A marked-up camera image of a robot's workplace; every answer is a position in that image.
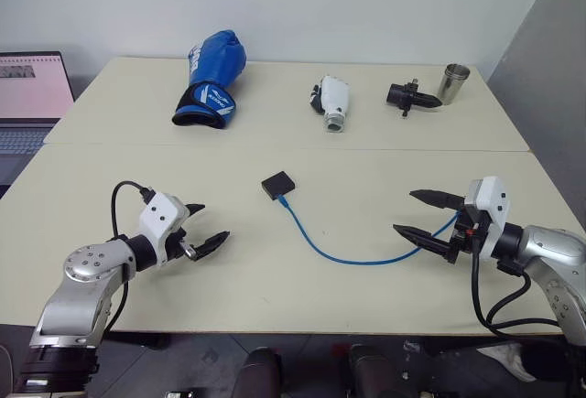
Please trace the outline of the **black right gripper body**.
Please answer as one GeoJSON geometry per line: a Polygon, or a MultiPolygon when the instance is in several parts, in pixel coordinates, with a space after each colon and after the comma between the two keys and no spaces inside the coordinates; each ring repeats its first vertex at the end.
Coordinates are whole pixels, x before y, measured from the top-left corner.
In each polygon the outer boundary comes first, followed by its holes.
{"type": "Polygon", "coordinates": [[[479,253],[486,239],[486,212],[462,209],[454,223],[446,260],[454,264],[459,253],[479,253]]]}

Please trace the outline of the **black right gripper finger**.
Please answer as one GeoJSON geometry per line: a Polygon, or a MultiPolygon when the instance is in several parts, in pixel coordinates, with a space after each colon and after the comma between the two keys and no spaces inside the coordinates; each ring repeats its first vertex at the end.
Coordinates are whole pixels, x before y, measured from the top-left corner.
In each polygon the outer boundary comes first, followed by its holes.
{"type": "Polygon", "coordinates": [[[447,257],[450,252],[450,244],[434,237],[430,232],[421,229],[394,224],[393,229],[403,238],[415,244],[418,248],[447,257]]]}
{"type": "Polygon", "coordinates": [[[434,189],[416,189],[409,195],[439,209],[460,210],[464,204],[464,197],[434,189]]]}

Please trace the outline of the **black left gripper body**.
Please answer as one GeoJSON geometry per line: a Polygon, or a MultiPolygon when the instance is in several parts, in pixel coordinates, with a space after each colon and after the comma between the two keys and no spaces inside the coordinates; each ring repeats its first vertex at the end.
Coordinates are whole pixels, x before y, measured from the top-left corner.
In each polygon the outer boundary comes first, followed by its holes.
{"type": "Polygon", "coordinates": [[[165,252],[169,261],[187,257],[188,259],[196,260],[196,251],[191,244],[185,241],[186,231],[179,228],[172,232],[165,240],[165,252]]]}

